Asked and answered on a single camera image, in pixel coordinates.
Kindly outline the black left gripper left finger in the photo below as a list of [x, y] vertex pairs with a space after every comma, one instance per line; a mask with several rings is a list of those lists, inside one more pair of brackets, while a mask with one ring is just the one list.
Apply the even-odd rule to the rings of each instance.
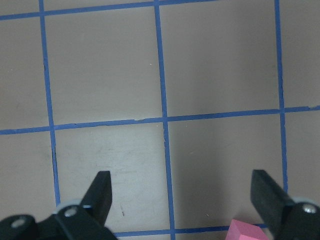
[[99, 171], [79, 203], [60, 206], [48, 218], [36, 222], [29, 214], [0, 221], [2, 240], [116, 240], [105, 223], [112, 205], [109, 171]]

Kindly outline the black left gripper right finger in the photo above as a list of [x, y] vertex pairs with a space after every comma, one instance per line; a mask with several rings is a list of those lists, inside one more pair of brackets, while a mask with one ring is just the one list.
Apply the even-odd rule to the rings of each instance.
[[275, 240], [320, 238], [320, 206], [290, 197], [265, 170], [252, 171], [250, 200]]

